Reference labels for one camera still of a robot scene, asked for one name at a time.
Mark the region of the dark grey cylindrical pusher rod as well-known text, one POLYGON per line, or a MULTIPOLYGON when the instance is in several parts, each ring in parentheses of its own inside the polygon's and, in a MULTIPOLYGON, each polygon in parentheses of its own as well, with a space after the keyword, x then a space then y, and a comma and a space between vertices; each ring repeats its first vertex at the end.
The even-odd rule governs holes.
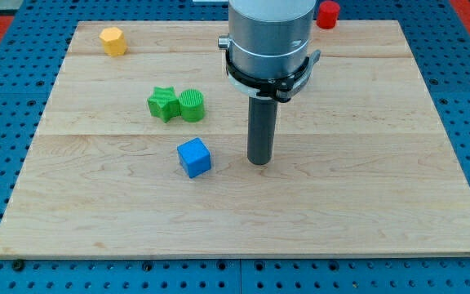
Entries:
POLYGON ((267 164, 273 154, 277 102, 249 98, 247 157, 255 165, 267 164))

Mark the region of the black and white clamp ring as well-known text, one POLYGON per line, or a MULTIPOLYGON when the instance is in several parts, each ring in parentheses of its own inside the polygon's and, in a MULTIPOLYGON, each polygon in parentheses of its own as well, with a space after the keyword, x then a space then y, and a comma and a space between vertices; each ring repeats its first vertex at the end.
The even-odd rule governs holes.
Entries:
POLYGON ((230 60, 229 51, 225 53, 228 80, 240 92, 249 97, 273 99, 279 103, 289 102, 308 83, 314 65, 320 60, 321 51, 315 50, 306 56, 302 65, 285 78, 254 78, 235 67, 230 60))

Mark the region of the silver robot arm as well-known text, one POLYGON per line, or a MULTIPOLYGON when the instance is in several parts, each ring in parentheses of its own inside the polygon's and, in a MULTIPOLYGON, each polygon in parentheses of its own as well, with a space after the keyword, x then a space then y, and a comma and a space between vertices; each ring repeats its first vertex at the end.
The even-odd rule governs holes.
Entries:
POLYGON ((247 158, 272 158, 277 107, 307 84, 321 52, 308 53, 315 0, 229 0, 218 38, 228 80, 248 100, 247 158))

